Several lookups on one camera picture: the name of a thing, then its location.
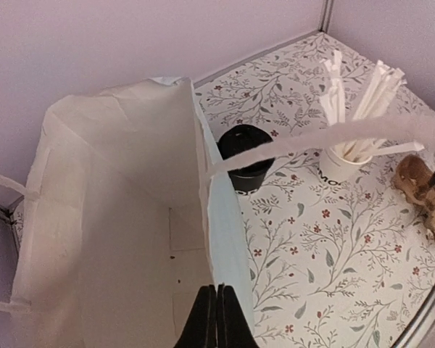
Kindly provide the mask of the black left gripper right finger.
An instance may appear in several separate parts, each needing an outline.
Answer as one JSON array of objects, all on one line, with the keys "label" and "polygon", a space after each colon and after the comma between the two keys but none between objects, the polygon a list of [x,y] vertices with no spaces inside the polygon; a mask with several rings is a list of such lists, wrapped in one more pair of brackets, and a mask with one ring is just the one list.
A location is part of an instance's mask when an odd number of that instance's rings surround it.
[{"label": "black left gripper right finger", "polygon": [[216,315],[218,348],[259,348],[232,286],[218,286]]}]

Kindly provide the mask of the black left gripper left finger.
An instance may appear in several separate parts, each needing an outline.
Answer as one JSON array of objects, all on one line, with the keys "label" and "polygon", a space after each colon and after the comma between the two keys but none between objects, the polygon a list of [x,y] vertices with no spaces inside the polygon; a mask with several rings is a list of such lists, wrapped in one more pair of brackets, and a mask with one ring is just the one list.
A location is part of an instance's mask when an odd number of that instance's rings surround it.
[{"label": "black left gripper left finger", "polygon": [[201,286],[174,348],[216,347],[216,307],[215,286]]}]

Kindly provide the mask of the brown cardboard cup carrier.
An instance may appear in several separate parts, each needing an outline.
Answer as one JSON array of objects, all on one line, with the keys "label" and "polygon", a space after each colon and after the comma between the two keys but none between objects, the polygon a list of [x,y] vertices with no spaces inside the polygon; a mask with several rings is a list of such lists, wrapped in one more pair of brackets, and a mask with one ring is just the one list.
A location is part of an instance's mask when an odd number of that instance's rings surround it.
[{"label": "brown cardboard cup carrier", "polygon": [[398,164],[391,181],[408,203],[423,210],[423,224],[435,241],[435,186],[428,184],[432,174],[421,157],[409,154]]}]

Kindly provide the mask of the black paper coffee cup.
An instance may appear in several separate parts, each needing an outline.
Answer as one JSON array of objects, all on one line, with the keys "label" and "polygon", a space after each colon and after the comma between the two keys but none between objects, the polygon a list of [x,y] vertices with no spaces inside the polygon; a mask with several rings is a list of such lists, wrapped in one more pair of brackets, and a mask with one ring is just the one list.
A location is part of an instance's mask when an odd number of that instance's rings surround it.
[{"label": "black paper coffee cup", "polygon": [[275,159],[272,158],[229,171],[228,176],[234,191],[238,195],[249,195],[258,191],[274,162]]}]

